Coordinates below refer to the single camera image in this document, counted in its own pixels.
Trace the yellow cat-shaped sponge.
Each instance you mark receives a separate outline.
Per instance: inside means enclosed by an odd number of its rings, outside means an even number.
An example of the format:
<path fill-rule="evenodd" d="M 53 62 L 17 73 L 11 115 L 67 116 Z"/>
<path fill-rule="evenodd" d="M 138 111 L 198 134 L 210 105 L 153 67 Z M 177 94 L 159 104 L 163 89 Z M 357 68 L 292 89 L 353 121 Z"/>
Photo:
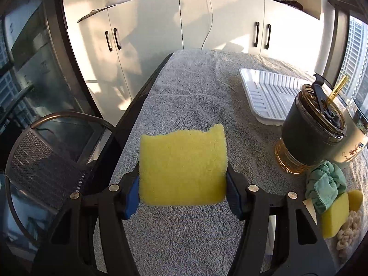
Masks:
<path fill-rule="evenodd" d="M 217 204 L 226 195 L 228 155 L 224 127 L 142 135 L 139 196 L 149 206 Z"/>

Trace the cream knotted chunky yarn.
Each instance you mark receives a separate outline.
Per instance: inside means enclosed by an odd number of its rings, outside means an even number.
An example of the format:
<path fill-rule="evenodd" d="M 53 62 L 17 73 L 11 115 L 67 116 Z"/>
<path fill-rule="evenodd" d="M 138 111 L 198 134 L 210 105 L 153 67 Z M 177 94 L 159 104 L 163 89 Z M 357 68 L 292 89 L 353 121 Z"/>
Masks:
<path fill-rule="evenodd" d="M 346 222 L 337 233 L 337 251 L 345 251 L 360 236 L 362 213 L 360 211 L 350 211 Z"/>

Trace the black mesh chair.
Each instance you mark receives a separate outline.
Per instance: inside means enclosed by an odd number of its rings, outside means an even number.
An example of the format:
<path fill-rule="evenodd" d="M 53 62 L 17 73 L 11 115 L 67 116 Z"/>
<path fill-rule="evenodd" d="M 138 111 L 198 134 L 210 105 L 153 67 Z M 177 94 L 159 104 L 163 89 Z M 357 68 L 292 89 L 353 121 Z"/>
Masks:
<path fill-rule="evenodd" d="M 6 163 L 5 194 L 16 225 L 35 247 L 42 244 L 46 231 L 36 222 L 34 227 L 38 231 L 37 237 L 26 229 L 14 207 L 11 185 L 52 214 L 57 214 L 70 194 L 87 194 L 97 187 L 98 183 L 95 163 L 74 161 L 66 149 L 52 147 L 38 134 L 37 128 L 40 125 L 58 118 L 76 118 L 98 123 L 111 133 L 115 132 L 115 127 L 105 119 L 81 112 L 62 111 L 39 118 L 19 135 Z"/>

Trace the mint green cloth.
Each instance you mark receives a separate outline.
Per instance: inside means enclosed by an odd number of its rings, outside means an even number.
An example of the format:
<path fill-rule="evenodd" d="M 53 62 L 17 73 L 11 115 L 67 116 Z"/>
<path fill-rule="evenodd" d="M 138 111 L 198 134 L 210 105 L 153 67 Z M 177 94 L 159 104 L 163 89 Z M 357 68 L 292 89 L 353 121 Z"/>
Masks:
<path fill-rule="evenodd" d="M 346 189 L 344 173 L 330 161 L 321 162 L 307 173 L 305 197 L 311 199 L 319 214 L 325 213 Z"/>

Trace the yellow rectangular sponge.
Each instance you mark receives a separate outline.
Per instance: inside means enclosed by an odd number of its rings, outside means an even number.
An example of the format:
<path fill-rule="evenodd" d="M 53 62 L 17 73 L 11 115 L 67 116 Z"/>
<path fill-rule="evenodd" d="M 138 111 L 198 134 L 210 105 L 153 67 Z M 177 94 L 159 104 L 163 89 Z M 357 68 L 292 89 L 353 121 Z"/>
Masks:
<path fill-rule="evenodd" d="M 348 193 L 341 194 L 321 215 L 321 232 L 324 239 L 330 239 L 339 232 L 349 216 Z"/>

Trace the white ribbed plastic tray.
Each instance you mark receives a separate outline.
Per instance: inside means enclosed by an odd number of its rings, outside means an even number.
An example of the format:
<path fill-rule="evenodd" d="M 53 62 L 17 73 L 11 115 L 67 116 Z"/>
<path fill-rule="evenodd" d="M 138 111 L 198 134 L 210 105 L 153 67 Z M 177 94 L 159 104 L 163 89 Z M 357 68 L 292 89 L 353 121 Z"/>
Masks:
<path fill-rule="evenodd" d="M 263 125 L 281 126 L 304 84 L 309 80 L 288 75 L 241 68 L 241 82 L 250 110 Z"/>

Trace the dark green amber tumbler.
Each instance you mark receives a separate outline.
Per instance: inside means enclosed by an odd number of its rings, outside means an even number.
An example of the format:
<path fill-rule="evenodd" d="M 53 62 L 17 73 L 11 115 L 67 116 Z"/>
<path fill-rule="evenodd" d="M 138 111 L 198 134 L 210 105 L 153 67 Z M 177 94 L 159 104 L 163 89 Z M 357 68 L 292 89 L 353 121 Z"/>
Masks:
<path fill-rule="evenodd" d="M 282 169 L 294 175 L 324 161 L 347 131 L 344 115 L 322 89 L 325 79 L 314 77 L 295 97 L 274 149 Z"/>

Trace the grey terry towel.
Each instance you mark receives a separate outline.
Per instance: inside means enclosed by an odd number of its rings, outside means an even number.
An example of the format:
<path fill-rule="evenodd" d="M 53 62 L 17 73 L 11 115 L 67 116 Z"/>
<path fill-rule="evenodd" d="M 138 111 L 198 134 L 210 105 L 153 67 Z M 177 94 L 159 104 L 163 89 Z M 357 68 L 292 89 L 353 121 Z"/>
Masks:
<path fill-rule="evenodd" d="M 230 275 L 259 275 L 270 214 L 281 216 L 268 275 L 334 275 L 328 248 L 294 194 L 270 194 L 235 172 L 227 162 L 223 126 L 207 132 L 177 130 L 142 135 L 140 161 L 101 197 L 100 232 L 109 275 L 138 275 L 122 221 L 140 201 L 152 206 L 198 206 L 226 199 L 245 222 Z"/>

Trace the round orange-yellow sponge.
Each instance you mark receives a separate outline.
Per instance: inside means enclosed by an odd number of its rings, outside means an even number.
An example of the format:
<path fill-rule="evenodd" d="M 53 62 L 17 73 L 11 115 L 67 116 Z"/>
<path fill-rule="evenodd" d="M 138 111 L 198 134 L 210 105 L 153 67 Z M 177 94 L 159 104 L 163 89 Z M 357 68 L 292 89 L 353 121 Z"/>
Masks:
<path fill-rule="evenodd" d="M 363 202 L 363 194 L 360 190 L 351 190 L 348 192 L 349 210 L 358 212 Z"/>

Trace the white mug with chrome lid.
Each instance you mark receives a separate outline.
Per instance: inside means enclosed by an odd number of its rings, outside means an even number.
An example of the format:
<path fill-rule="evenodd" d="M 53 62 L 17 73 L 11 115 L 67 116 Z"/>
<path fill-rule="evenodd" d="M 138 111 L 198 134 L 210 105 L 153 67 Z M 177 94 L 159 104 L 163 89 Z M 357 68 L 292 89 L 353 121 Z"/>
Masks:
<path fill-rule="evenodd" d="M 367 146 L 367 117 L 361 103 L 353 98 L 343 111 L 346 133 L 332 152 L 332 162 L 345 168 Z"/>

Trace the white cabinet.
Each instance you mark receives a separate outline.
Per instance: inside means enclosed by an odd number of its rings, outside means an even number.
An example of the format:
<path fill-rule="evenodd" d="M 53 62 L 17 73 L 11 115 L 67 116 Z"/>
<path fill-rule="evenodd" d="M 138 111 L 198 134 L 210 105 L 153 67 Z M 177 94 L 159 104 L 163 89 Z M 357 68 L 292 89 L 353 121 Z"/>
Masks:
<path fill-rule="evenodd" d="M 272 0 L 131 0 L 102 9 L 64 0 L 64 11 L 83 79 L 113 124 L 173 52 L 242 52 L 312 72 L 321 46 L 318 19 Z"/>

